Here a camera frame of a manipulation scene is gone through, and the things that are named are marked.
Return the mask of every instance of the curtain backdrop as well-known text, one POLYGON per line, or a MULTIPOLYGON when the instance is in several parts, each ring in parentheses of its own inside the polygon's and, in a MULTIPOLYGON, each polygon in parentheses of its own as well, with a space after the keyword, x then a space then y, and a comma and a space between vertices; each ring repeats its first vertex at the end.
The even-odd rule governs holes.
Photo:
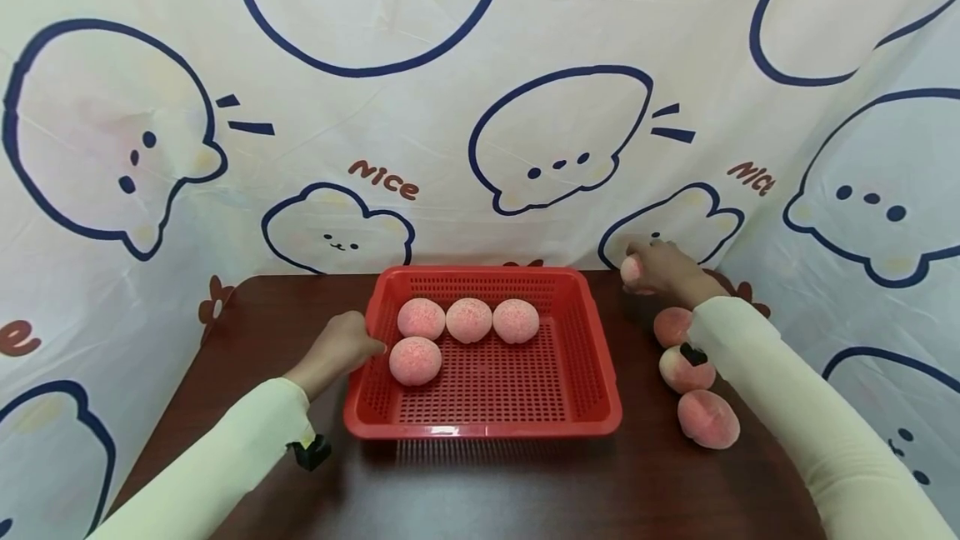
POLYGON ((655 237, 950 516, 955 1, 0 0, 0 538, 97 525, 252 275, 655 237))

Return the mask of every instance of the blue outline drawing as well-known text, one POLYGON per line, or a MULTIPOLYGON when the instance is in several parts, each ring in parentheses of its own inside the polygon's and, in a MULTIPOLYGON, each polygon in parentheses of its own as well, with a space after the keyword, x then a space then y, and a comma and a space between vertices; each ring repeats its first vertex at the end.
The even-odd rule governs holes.
POLYGON ((916 286, 917 283, 922 282, 929 273, 930 262, 940 261, 942 258, 953 258, 960 255, 960 244, 947 246, 947 248, 942 248, 929 253, 923 253, 920 256, 920 262, 917 263, 917 270, 914 271, 913 274, 907 278, 904 278, 903 280, 888 280, 873 269, 872 259, 870 257, 858 255, 840 248, 833 242, 828 241, 828 239, 824 237, 815 227, 804 226, 791 222, 789 213, 791 207, 793 207, 793 205, 801 199, 803 194, 806 193, 807 180, 811 170, 813 170, 814 163, 817 161, 817 159, 819 159, 823 149, 826 148, 827 144, 833 140, 834 136, 838 135, 840 130, 845 128, 845 126, 852 122, 854 118, 859 117, 865 111, 872 109, 877 105, 894 103, 897 100, 906 100, 910 98, 951 98, 953 100, 960 100, 960 90, 954 89, 954 87, 918 87, 914 90, 902 90, 899 92, 883 94, 882 97, 874 98, 871 102, 861 106, 857 111, 853 112, 853 115, 844 119, 838 128, 830 132, 830 135, 827 136, 827 140, 823 141, 823 144, 821 144, 821 147, 817 150, 817 153, 813 155, 813 160, 810 160, 806 172, 803 172, 803 176, 800 180, 800 187, 797 189, 797 193, 790 198, 790 201, 786 203, 786 207, 783 208, 783 223, 786 224, 788 228, 794 232, 797 232, 797 234, 809 234, 810 236, 816 238, 816 241, 822 244, 823 248, 826 248, 836 256, 846 258, 847 261, 861 264, 861 266, 863 266, 863 268, 866 270, 866 273, 870 279, 877 283, 878 286, 883 286, 884 288, 908 288, 910 286, 916 286))
POLYGON ((476 24, 480 23, 480 18, 484 16, 493 2, 493 0, 480 0, 473 11, 467 16, 467 21, 463 22, 446 40, 443 40, 443 42, 440 42, 436 47, 430 48, 423 54, 418 54, 404 61, 388 62, 386 65, 377 65, 374 67, 341 67, 334 65, 332 62, 321 61, 303 52, 303 50, 294 46, 294 43, 280 35, 276 29, 273 29, 270 22, 267 22, 267 18, 260 11, 257 1, 242 1, 247 5, 247 10, 250 11, 253 21, 257 22, 257 25, 263 30, 263 33, 267 34, 267 38, 270 38, 273 43, 276 43, 277 46, 303 61, 306 65, 317 68, 317 70, 322 72, 340 75, 342 78, 376 78, 379 77, 379 75, 406 72, 407 70, 412 70, 412 68, 426 65, 436 58, 440 58, 440 56, 447 53, 448 50, 457 46, 457 43, 460 43, 461 40, 466 38, 467 34, 476 27, 476 24))
MULTIPOLYGON (((27 390, 24 394, 17 396, 3 408, 0 408, 0 423, 17 410, 26 401, 33 400, 44 394, 62 393, 67 394, 77 403, 77 421, 89 428, 90 433, 103 445, 103 451, 107 453, 107 470, 103 474, 103 484, 100 488, 100 497, 97 498, 97 507, 93 513, 93 520, 90 522, 90 528, 87 534, 93 533, 93 530, 100 525, 100 519, 103 516, 103 509, 107 508, 107 496, 110 490, 110 483, 113 481, 113 469, 116 466, 116 445, 113 438, 103 426, 103 422, 90 412, 89 396, 87 390, 84 390, 80 383, 70 380, 55 380, 45 382, 27 390)), ((11 527, 17 526, 15 518, 11 521, 6 519, 0 522, 0 536, 4 535, 11 527)))
POLYGON ((417 236, 414 226, 404 217, 402 214, 389 209, 375 209, 371 210, 367 206, 364 199, 360 198, 360 195, 355 193, 353 190, 350 190, 348 187, 340 186, 339 184, 333 184, 333 182, 314 182, 309 186, 305 187, 296 197, 284 198, 282 201, 278 202, 276 205, 270 207, 270 210, 264 213, 263 219, 260 220, 260 232, 263 234, 263 239, 267 243, 267 247, 270 248, 274 255, 277 255, 286 263, 292 264, 295 268, 301 268, 310 273, 316 273, 317 275, 324 275, 323 271, 314 269, 313 267, 303 264, 302 262, 296 262, 292 258, 287 257, 282 252, 277 249, 277 246, 273 246, 273 242, 270 239, 270 234, 267 231, 267 226, 270 225, 271 220, 276 217, 280 212, 282 212, 286 207, 297 204, 298 202, 303 202, 310 197, 310 193, 314 191, 321 190, 321 188, 328 188, 328 190, 334 190, 343 194, 347 194, 348 197, 352 198, 353 201, 360 207, 360 213, 362 218, 370 219, 373 217, 381 216, 381 214, 387 214, 392 218, 396 218, 400 223, 403 224, 404 228, 407 230, 407 239, 403 243, 404 248, 404 258, 403 263, 405 266, 410 264, 410 261, 413 258, 413 243, 414 238, 417 236))
POLYGON ((654 92, 654 80, 652 80, 649 77, 649 75, 647 75, 645 72, 638 70, 638 68, 636 67, 629 67, 626 65, 592 65, 592 66, 586 66, 586 67, 570 67, 570 68, 567 68, 567 70, 548 73, 536 79, 532 79, 529 82, 526 82, 520 86, 517 86, 510 92, 507 92, 506 94, 504 94, 503 97, 497 100, 497 102, 495 102, 493 106, 491 106, 491 108, 487 109, 487 111, 480 117, 480 121, 476 123, 472 133, 470 133, 470 140, 469 140, 469 144, 467 145, 467 158, 469 159, 469 162, 470 162, 470 169, 473 170, 473 175, 475 175, 477 180, 482 185, 484 185, 484 187, 488 191, 490 191, 493 194, 493 202, 492 202, 493 211, 499 214, 502 214, 502 216, 504 217, 511 217, 511 216, 516 216, 516 214, 525 213, 526 211, 530 211, 531 209, 546 209, 551 205, 557 204, 563 199, 572 197, 573 194, 575 193, 579 193, 579 192, 587 193, 587 192, 596 190, 596 188, 600 188, 602 185, 606 184, 607 181, 610 181, 610 179, 613 178, 613 174, 617 173, 617 170, 620 167, 620 157, 619 157, 620 152, 627 146, 628 143, 630 143, 630 141, 633 138, 633 134, 637 133, 637 129, 639 128, 640 123, 643 121, 643 117, 646 115, 647 107, 650 105, 650 97, 652 96, 653 92, 654 92), (476 155, 476 150, 478 150, 478 143, 480 141, 480 134, 483 133, 483 129, 485 128, 487 123, 491 121, 493 116, 498 114, 500 109, 510 104, 514 99, 520 98, 523 96, 523 94, 528 93, 532 90, 536 90, 537 88, 545 84, 549 84, 551 82, 555 82, 557 80, 566 79, 566 78, 580 78, 580 77, 585 77, 585 75, 609 74, 609 73, 627 75, 627 77, 630 77, 639 81, 647 89, 647 96, 644 99, 642 108, 640 108, 640 113, 637 116, 637 121, 633 124, 632 128, 630 129, 630 133, 627 134, 627 136, 624 138, 624 141, 620 143, 620 146, 617 148, 617 150, 613 151, 613 154, 610 157, 611 160, 613 161, 613 168, 610 174, 608 174, 607 177, 600 180, 599 182, 596 182, 596 184, 594 184, 593 186, 576 187, 574 188, 574 190, 571 190, 570 192, 563 194, 562 197, 555 198, 550 202, 527 205, 522 209, 520 209, 519 211, 505 211, 503 207, 500 206, 500 197, 503 195, 503 192, 500 190, 500 188, 498 188, 497 186, 494 186, 493 182, 488 180, 487 176, 483 174, 480 168, 480 163, 478 162, 478 155, 476 155))
MULTIPOLYGON (((779 71, 777 67, 772 65, 770 60, 767 59, 766 54, 763 52, 763 42, 760 41, 760 27, 763 25, 763 18, 766 16, 766 11, 771 1, 772 0, 760 0, 757 3, 757 9, 753 11, 753 17, 750 22, 750 53, 753 55, 753 61, 757 63, 760 71, 762 71, 767 78, 788 86, 816 87, 840 84, 852 78, 854 73, 857 73, 858 70, 853 70, 852 72, 842 75, 834 75, 834 77, 799 77, 798 75, 791 75, 779 71)), ((906 26, 895 29, 880 39, 877 45, 873 47, 873 50, 882 47, 885 43, 890 43, 899 38, 903 38, 903 36, 915 33, 915 31, 923 26, 927 26, 928 23, 935 20, 936 17, 939 17, 943 11, 949 9, 950 5, 953 5, 956 1, 957 0, 947 0, 947 2, 935 8, 927 15, 906 24, 906 26)))
MULTIPOLYGON (((886 349, 877 348, 874 346, 851 346, 850 348, 845 348, 842 351, 838 352, 833 358, 830 358, 830 361, 827 363, 827 366, 823 368, 823 380, 826 380, 828 383, 830 381, 830 374, 833 374, 833 371, 838 368, 840 363, 847 361, 848 358, 854 357, 871 357, 871 358, 880 358, 883 361, 890 363, 896 363, 897 365, 903 365, 905 368, 913 369, 919 371, 923 375, 932 378, 936 382, 940 382, 943 386, 947 387, 949 390, 953 390, 955 393, 960 394, 960 381, 956 380, 955 377, 949 376, 940 369, 936 369, 933 365, 917 361, 916 358, 908 357, 905 355, 898 354, 898 352, 888 351, 886 349)), ((880 435, 880 438, 884 438, 879 430, 874 430, 880 435)), ((911 437, 902 437, 905 440, 913 441, 911 437)), ((902 450, 899 450, 896 445, 893 443, 892 438, 887 438, 887 445, 890 447, 890 450, 896 454, 899 458, 904 458, 905 453, 902 450)), ((922 471, 913 470, 912 467, 909 467, 913 476, 917 479, 918 483, 922 485, 929 485, 930 478, 929 476, 922 471)))
POLYGON ((54 222, 62 225, 67 230, 74 232, 74 234, 90 239, 97 239, 97 241, 120 241, 122 244, 124 244, 125 248, 130 252, 130 254, 132 254, 139 261, 149 261, 153 255, 157 254, 160 244, 163 244, 163 232, 170 220, 174 198, 177 196, 177 193, 181 191, 181 188, 188 184, 203 184, 216 178, 220 178, 220 176, 227 171, 227 154, 223 152, 223 149, 220 148, 219 144, 216 144, 213 141, 213 134, 213 105, 210 103, 210 97, 207 94, 207 90, 204 89, 203 84, 200 81, 200 77, 198 77, 198 75, 193 71, 193 67, 190 67, 183 56, 175 52, 174 49, 165 45, 165 43, 160 42, 156 38, 153 38, 153 36, 147 35, 138 29, 124 26, 122 23, 99 20, 99 18, 74 18, 74 20, 52 23, 50 26, 40 30, 39 33, 36 36, 33 36, 30 42, 27 43, 27 46, 20 54, 20 58, 13 65, 10 83, 7 85, 7 93, 4 97, 4 115, 2 115, 2 145, 6 150, 7 158, 10 159, 10 163, 14 172, 17 173, 17 177, 20 178, 20 182, 26 188, 27 192, 30 193, 33 201, 36 202, 40 209, 42 209, 47 216, 54 220, 54 222), (39 54, 52 40, 57 39, 63 34, 74 33, 74 31, 93 29, 107 31, 108 33, 122 34, 129 36, 134 40, 144 42, 147 45, 159 50, 160 53, 166 55, 167 58, 170 58, 179 67, 181 67, 182 70, 187 73, 187 75, 189 75, 190 79, 192 79, 194 84, 197 86, 197 90, 200 92, 200 96, 203 100, 203 109, 207 112, 207 130, 203 132, 202 144, 206 144, 207 147, 215 150, 221 158, 220 168, 217 168, 216 172, 199 178, 185 177, 178 179, 175 182, 174 187, 172 187, 172 190, 170 191, 169 197, 167 197, 167 204, 163 214, 163 219, 160 220, 160 223, 157 226, 157 242, 154 243, 152 248, 146 252, 141 252, 137 246, 134 246, 133 241, 131 241, 131 238, 124 230, 96 230, 75 223, 69 217, 66 217, 65 214, 59 212, 57 208, 44 197, 43 191, 40 191, 40 188, 37 186, 37 184, 34 184, 30 173, 27 172, 26 168, 23 166, 23 163, 20 162, 20 148, 18 144, 19 116, 17 109, 20 102, 20 93, 23 91, 23 85, 27 74, 30 73, 30 67, 33 66, 33 63, 36 62, 39 54))
POLYGON ((620 219, 617 220, 617 222, 615 222, 612 226, 610 226, 610 228, 608 228, 606 232, 603 232, 602 236, 600 237, 600 243, 597 245, 597 256, 600 257, 600 261, 602 261, 602 263, 604 263, 605 266, 607 266, 608 268, 619 269, 620 264, 619 263, 614 264, 613 262, 610 261, 610 258, 607 258, 607 255, 605 254, 606 248, 607 248, 607 242, 610 242, 610 239, 613 237, 613 234, 615 234, 617 230, 623 227, 624 225, 632 222, 633 219, 639 218, 644 213, 657 209, 657 207, 662 207, 666 203, 678 197, 678 195, 690 190, 690 188, 700 188, 700 190, 706 192, 709 195, 710 200, 712 200, 712 205, 710 205, 710 210, 707 211, 707 216, 704 217, 705 219, 709 219, 714 216, 718 216, 718 214, 724 214, 724 213, 730 213, 730 214, 733 214, 733 216, 737 217, 737 226, 734 227, 734 229, 730 232, 730 234, 728 234, 725 238, 723 238, 718 245, 716 245, 716 248, 710 251, 710 253, 707 255, 706 258, 704 258, 701 262, 697 264, 706 263, 707 261, 710 260, 710 258, 713 258, 713 255, 718 254, 720 249, 723 248, 724 244, 726 244, 727 242, 730 242, 730 239, 733 238, 734 236, 737 236, 738 232, 740 231, 740 228, 743 227, 743 223, 746 220, 746 216, 743 211, 740 211, 739 209, 735 209, 735 207, 720 207, 720 193, 716 191, 715 187, 710 186, 707 182, 691 182, 691 184, 681 187, 680 190, 677 190, 675 193, 670 194, 670 197, 664 198, 663 200, 655 202, 652 205, 643 207, 639 211, 634 211, 628 214, 626 217, 621 217, 620 219))
POLYGON ((898 352, 892 352, 874 346, 851 346, 838 352, 833 358, 830 358, 827 366, 823 368, 823 380, 829 382, 830 374, 833 373, 833 370, 838 368, 840 363, 853 357, 882 358, 884 361, 903 365, 905 368, 916 369, 922 374, 926 374, 930 378, 934 378, 937 382, 942 383, 943 386, 952 389, 955 393, 960 394, 960 381, 956 380, 955 377, 950 377, 946 373, 943 373, 943 371, 936 369, 933 365, 917 361, 916 358, 906 357, 905 355, 898 354, 898 352))

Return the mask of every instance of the dark wooden table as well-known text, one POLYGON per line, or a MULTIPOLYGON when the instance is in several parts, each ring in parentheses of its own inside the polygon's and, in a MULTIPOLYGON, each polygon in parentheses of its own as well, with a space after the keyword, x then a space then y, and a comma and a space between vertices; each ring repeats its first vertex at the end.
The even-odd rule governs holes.
MULTIPOLYGON (((678 397, 646 330, 656 306, 587 273, 617 368, 623 424, 578 441, 360 442, 343 428, 340 384, 311 421, 334 457, 315 472, 284 458, 215 538, 822 538, 774 438, 724 382, 743 432, 730 450, 687 440, 678 397)), ((127 479, 116 507, 201 437, 244 393, 283 375, 336 313, 362 311, 374 276, 257 277, 227 302, 127 479)))

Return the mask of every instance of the cream long sleeve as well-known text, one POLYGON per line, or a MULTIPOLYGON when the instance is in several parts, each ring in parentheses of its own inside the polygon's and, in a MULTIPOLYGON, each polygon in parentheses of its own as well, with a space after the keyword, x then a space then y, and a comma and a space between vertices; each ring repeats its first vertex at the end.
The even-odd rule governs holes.
POLYGON ((756 308, 709 299, 689 337, 797 466, 830 540, 956 540, 890 447, 756 308))
POLYGON ((285 377, 261 383, 89 539, 208 538, 284 456, 287 443, 314 439, 309 406, 285 377))

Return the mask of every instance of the pink peach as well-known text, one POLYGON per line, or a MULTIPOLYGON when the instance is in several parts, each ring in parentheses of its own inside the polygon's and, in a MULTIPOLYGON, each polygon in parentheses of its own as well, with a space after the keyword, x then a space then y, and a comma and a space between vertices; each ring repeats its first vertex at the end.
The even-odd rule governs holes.
POLYGON ((406 337, 390 352, 390 373, 403 386, 423 386, 437 376, 441 364, 440 347, 425 337, 406 337))
POLYGON ((692 390, 681 396, 677 418, 683 435, 707 449, 722 451, 740 438, 740 420, 730 402, 709 390, 692 390))
POLYGON ((629 283, 638 282, 642 277, 643 266, 640 264, 639 258, 633 255, 624 258, 623 262, 620 263, 620 279, 629 285, 629 283))
POLYGON ((654 318, 654 336, 663 348, 680 346, 687 341, 687 330, 693 313, 683 307, 664 308, 654 318))
POLYGON ((663 381, 675 393, 687 394, 690 390, 706 390, 713 386, 718 370, 711 363, 694 367, 680 354, 679 346, 671 346, 661 356, 659 363, 663 381))
POLYGON ((492 325, 493 313, 482 300, 461 298, 447 309, 447 330, 463 344, 479 343, 492 325))
POLYGON ((493 311, 493 330, 506 344, 523 344, 537 336, 537 309, 530 302, 517 298, 500 302, 493 311))
POLYGON ((426 298, 408 300, 397 313, 397 327, 405 337, 419 336, 436 340, 447 325, 446 315, 436 302, 426 298))

